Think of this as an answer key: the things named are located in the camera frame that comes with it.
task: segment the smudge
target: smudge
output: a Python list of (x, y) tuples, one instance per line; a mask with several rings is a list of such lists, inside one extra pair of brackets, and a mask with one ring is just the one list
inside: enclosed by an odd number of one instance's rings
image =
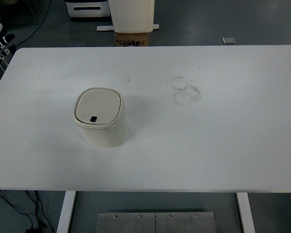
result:
[(187, 105), (192, 102), (198, 102), (201, 98), (201, 92), (196, 86), (190, 83), (183, 77), (173, 77), (171, 86), (175, 90), (174, 101), (177, 105)]
[(127, 79), (122, 79), (122, 83), (124, 83), (126, 85), (129, 84), (130, 81), (131, 81), (131, 76), (130, 75), (127, 77)]

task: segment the cardboard box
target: cardboard box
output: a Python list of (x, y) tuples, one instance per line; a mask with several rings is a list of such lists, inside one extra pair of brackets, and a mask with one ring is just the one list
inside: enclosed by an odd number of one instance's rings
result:
[(114, 41), (120, 47), (149, 46), (149, 33), (115, 33)]

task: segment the small white trash can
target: small white trash can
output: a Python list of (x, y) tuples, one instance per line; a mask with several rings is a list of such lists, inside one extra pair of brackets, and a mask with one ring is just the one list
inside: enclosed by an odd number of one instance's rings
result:
[(74, 118), (94, 147), (116, 147), (124, 141), (127, 130), (124, 99), (116, 90), (95, 87), (83, 91), (76, 102)]

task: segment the trash can lid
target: trash can lid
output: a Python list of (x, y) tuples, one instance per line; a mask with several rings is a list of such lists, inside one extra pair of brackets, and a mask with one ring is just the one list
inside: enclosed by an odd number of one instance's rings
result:
[(75, 106), (75, 118), (85, 128), (107, 129), (116, 124), (121, 105), (122, 97), (117, 91), (90, 88), (79, 96)]

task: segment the small metal object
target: small metal object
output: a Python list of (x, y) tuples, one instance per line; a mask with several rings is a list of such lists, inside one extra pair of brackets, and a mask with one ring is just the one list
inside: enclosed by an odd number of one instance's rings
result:
[(233, 37), (222, 37), (223, 43), (225, 45), (234, 45), (236, 44), (235, 40)]

